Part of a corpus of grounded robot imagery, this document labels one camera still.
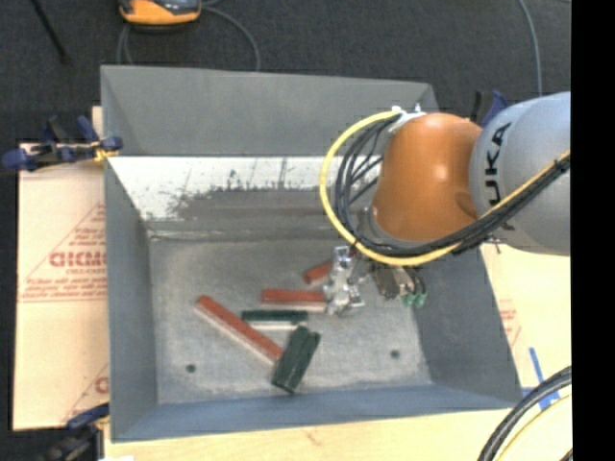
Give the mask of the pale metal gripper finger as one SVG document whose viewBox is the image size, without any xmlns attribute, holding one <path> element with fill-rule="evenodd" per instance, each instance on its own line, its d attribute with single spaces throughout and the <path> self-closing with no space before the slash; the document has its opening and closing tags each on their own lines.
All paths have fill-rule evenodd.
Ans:
<svg viewBox="0 0 615 461">
<path fill-rule="evenodd" d="M 330 280 L 336 284 L 354 284 L 357 259 L 355 251 L 349 246 L 332 248 Z"/>
<path fill-rule="evenodd" d="M 344 316 L 361 310 L 365 300 L 361 297 L 359 288 L 350 283 L 328 283 L 323 287 L 328 315 Z"/>
</svg>

